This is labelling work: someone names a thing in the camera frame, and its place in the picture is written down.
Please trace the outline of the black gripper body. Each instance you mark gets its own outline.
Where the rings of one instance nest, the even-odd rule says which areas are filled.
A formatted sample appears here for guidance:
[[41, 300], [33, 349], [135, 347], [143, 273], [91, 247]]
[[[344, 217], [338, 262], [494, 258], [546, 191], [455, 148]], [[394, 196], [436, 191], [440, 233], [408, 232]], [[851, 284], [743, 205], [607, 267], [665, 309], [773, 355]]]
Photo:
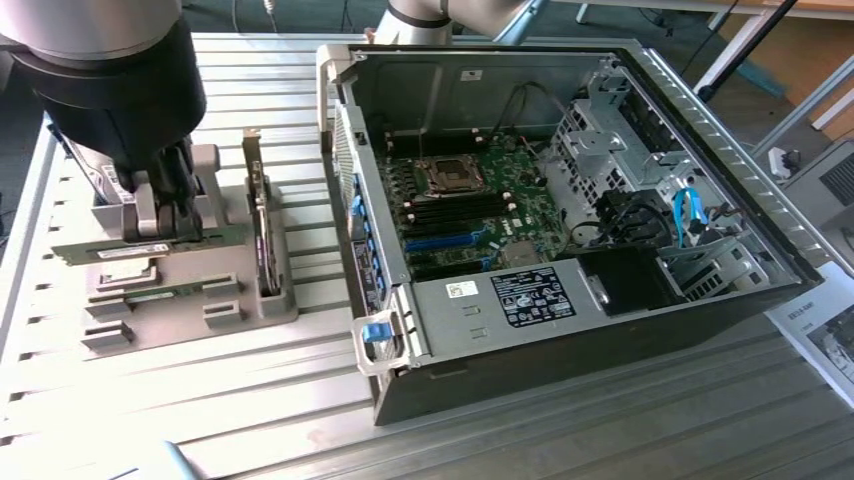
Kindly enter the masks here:
[[23, 50], [12, 59], [73, 142], [131, 172], [191, 169], [185, 143], [205, 95], [183, 19], [151, 48], [120, 59], [53, 63]]

